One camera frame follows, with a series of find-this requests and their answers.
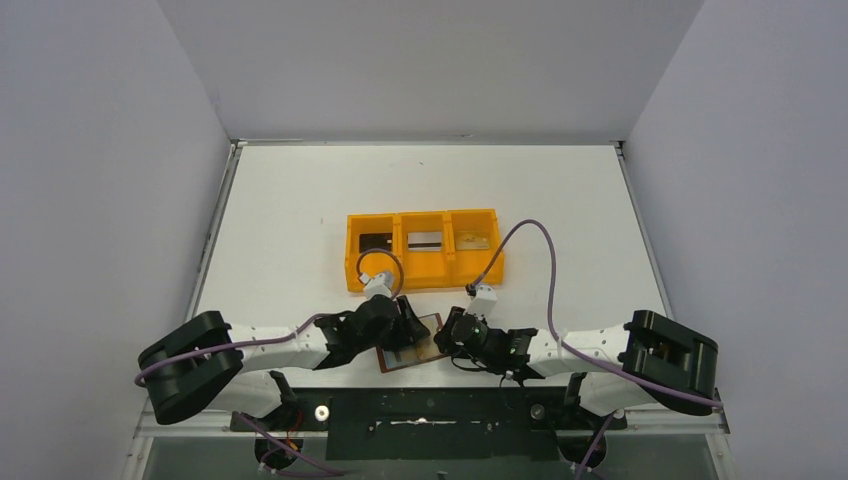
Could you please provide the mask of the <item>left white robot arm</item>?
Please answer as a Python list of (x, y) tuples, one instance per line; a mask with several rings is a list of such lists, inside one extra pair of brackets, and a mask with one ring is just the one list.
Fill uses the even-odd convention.
[(377, 294), (354, 310), (317, 313), (294, 328), (230, 324), (210, 310), (147, 347), (134, 382), (147, 391), (161, 425), (206, 409), (260, 419), (283, 404), (281, 369), (338, 368), (368, 350), (402, 350), (430, 334), (405, 296)]

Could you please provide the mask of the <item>brown leather card holder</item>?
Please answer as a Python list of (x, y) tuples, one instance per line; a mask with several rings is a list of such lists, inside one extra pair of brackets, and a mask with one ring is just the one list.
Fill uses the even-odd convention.
[(435, 334), (443, 327), (440, 314), (432, 313), (420, 318), (422, 324), (429, 330), (430, 334), (416, 341), (413, 345), (403, 347), (396, 351), (387, 351), (376, 348), (376, 356), (380, 372), (383, 374), (395, 372), (401, 369), (415, 367), (447, 357), (441, 353), (434, 342)]

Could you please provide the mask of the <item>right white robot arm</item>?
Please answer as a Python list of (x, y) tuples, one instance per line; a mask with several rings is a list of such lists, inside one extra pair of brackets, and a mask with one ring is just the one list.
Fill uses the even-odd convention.
[(717, 343), (650, 310), (612, 327), (556, 333), (494, 328), (455, 307), (434, 342), (443, 354), (518, 383), (575, 374), (580, 407), (597, 416), (647, 403), (691, 416), (722, 406), (715, 397)]

